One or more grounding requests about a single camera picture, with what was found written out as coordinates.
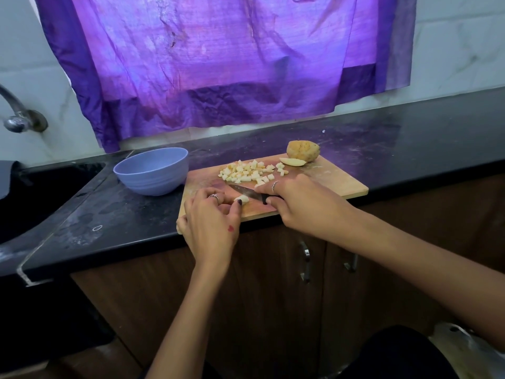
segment faucet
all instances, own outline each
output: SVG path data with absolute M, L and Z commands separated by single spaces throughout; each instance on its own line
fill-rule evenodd
M 19 101 L 15 95 L 0 84 L 0 95 L 9 103 L 14 115 L 3 121 L 5 128 L 14 133 L 22 133 L 27 130 L 43 132 L 47 129 L 47 120 L 36 110 L 29 110 Z

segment knife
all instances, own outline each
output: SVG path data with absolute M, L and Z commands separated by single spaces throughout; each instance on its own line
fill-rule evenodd
M 267 204 L 268 197 L 282 198 L 281 196 L 271 196 L 270 194 L 257 193 L 253 189 L 250 189 L 250 188 L 242 186 L 242 185 L 236 185 L 236 184 L 230 183 L 230 184 L 228 184 L 228 186 L 230 186 L 233 190 L 235 190 L 236 192 L 239 192 L 240 194 L 242 194 L 246 197 L 263 202 L 264 205 Z

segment kitchen sink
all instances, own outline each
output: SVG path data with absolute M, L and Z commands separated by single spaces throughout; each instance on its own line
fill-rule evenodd
M 19 171 L 0 200 L 0 245 L 34 228 L 79 192 L 103 168 L 79 164 L 42 171 Z

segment blue bowl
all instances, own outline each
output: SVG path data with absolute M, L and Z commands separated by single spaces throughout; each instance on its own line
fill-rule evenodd
M 130 190 L 143 196 L 162 196 L 186 179 L 189 171 L 188 151 L 181 147 L 164 147 L 122 160 L 114 173 Z

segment black knife handle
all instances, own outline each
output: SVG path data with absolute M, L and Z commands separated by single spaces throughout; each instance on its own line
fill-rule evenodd
M 262 193 L 262 194 L 261 194 L 261 200 L 262 200 L 262 202 L 263 202 L 263 204 L 264 204 L 264 205 L 268 205 L 268 203 L 267 203 L 267 198 L 268 198 L 268 197 L 279 197 L 279 198 L 281 198 L 282 200 L 284 199 L 284 198 L 283 198 L 283 197 L 281 197 L 281 196 L 271 196 L 270 194 L 263 194 L 263 193 Z

